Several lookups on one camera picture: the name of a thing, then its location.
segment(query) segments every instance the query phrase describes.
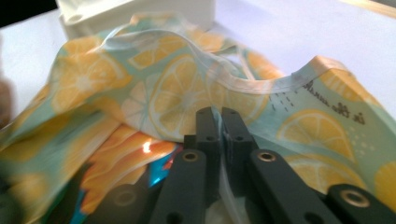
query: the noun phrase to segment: white box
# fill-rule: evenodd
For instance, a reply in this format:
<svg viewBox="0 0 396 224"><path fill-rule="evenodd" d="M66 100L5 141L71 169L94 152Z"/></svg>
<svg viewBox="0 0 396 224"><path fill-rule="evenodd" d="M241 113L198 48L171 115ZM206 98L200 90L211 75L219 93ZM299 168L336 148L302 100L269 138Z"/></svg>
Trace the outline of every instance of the white box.
<svg viewBox="0 0 396 224"><path fill-rule="evenodd" d="M203 30L215 19L215 0L56 0L69 39L129 22L136 12L178 12Z"/></svg>

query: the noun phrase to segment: white table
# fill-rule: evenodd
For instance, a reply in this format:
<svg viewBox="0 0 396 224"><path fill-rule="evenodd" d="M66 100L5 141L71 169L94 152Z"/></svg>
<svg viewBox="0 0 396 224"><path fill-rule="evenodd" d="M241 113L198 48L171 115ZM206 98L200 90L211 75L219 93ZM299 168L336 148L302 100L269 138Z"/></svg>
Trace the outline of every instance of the white table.
<svg viewBox="0 0 396 224"><path fill-rule="evenodd" d="M1 29L3 74L19 114L66 41L59 10ZM314 56L342 62L396 118L396 20L336 0L217 0L213 32L264 54L285 74Z"/></svg>

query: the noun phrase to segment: white surface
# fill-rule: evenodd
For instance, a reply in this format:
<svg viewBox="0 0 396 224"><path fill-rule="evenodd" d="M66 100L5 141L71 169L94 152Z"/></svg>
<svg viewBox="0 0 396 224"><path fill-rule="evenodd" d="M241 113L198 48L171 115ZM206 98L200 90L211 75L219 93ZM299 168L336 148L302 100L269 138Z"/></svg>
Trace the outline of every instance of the white surface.
<svg viewBox="0 0 396 224"><path fill-rule="evenodd" d="M66 41L55 10L1 29L16 113L43 86ZM396 118L396 20L336 0L217 0L214 32L264 54L285 74L315 55L342 62Z"/></svg>
<svg viewBox="0 0 396 224"><path fill-rule="evenodd" d="M204 30L215 16L215 0L57 0L68 38L95 35L128 23L133 13L173 11Z"/></svg>

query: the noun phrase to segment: fabric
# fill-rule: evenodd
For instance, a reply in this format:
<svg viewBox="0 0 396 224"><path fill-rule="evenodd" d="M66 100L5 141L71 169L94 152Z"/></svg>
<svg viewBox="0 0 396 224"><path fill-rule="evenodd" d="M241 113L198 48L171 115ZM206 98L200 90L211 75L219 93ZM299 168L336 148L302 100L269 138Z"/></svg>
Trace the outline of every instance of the fabric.
<svg viewBox="0 0 396 224"><path fill-rule="evenodd" d="M169 156L169 168L208 106L238 111L259 146L278 151L310 187L353 184L396 211L395 120L341 63L318 56L285 76L174 14L135 15L65 43L48 83L1 132L0 170L32 223L56 210L89 164L69 215L78 223L151 162Z"/></svg>

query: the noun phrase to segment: white plastic container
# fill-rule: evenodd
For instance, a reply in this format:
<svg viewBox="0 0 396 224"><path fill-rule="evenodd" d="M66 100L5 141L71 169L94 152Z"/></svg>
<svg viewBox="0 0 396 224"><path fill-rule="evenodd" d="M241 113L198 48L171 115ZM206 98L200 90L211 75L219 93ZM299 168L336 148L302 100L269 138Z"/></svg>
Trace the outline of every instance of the white plastic container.
<svg viewBox="0 0 396 224"><path fill-rule="evenodd" d="M56 0L69 39L94 35L129 22L136 12L175 11L208 30L215 18L215 0Z"/></svg>

